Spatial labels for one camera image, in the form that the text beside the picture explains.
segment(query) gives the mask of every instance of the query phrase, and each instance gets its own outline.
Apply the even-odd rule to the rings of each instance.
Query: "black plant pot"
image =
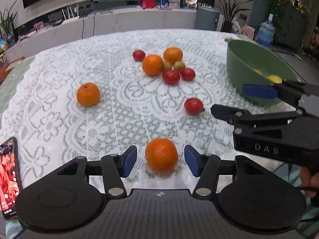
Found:
[[[233,23],[224,21],[224,25],[223,25],[223,28],[221,29],[221,31],[231,33],[232,26],[233,26]]]

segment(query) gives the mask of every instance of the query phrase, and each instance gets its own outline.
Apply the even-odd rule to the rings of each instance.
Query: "gray bin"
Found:
[[[199,6],[195,20],[195,29],[216,31],[220,14],[214,8]]]

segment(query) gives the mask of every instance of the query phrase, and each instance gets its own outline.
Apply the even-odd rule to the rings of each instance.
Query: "human hand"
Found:
[[[319,172],[312,176],[311,172],[306,167],[299,168],[299,175],[303,187],[319,188]],[[313,198],[316,195],[314,191],[306,191],[308,197]]]

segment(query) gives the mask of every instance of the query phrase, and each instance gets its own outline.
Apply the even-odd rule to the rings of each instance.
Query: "orange fruit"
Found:
[[[149,142],[145,149],[149,168],[156,173],[168,173],[174,170],[178,162],[178,153],[174,143],[165,138]]]
[[[77,100],[82,106],[93,106],[100,100],[100,90],[92,82],[85,83],[77,92]]]
[[[163,57],[165,61],[174,65],[177,61],[181,61],[183,59],[183,51],[177,47],[170,47],[165,50]]]
[[[162,58],[158,55],[149,55],[147,56],[142,65],[142,69],[145,74],[148,76],[157,76],[159,75],[164,68],[164,62]]]

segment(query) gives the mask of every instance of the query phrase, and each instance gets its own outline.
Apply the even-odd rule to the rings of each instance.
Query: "floral lace pattern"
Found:
[[[77,156],[99,160],[111,153],[123,153],[130,145],[138,148],[138,159],[127,179],[131,188],[193,190],[198,178],[191,175],[183,156],[191,144],[200,153],[210,152],[232,160],[233,127],[210,114],[213,104],[250,110],[253,114],[288,111],[280,103],[265,109],[240,96],[229,83],[226,70],[230,34],[202,30],[144,30],[94,36],[39,53],[25,73],[17,92],[2,116],[0,137],[16,136],[23,186],[35,182]],[[184,62],[196,72],[194,82],[181,80],[167,86],[162,78],[147,77],[132,52],[162,55],[168,47],[184,52]],[[101,101],[84,108],[76,101],[77,89],[94,82]],[[192,117],[184,102],[197,97],[206,112]],[[145,147],[158,137],[172,140],[179,152],[175,172],[152,173],[146,164]],[[269,169],[278,163],[250,156]],[[222,178],[220,188],[229,183]],[[101,177],[90,183],[103,191]]]

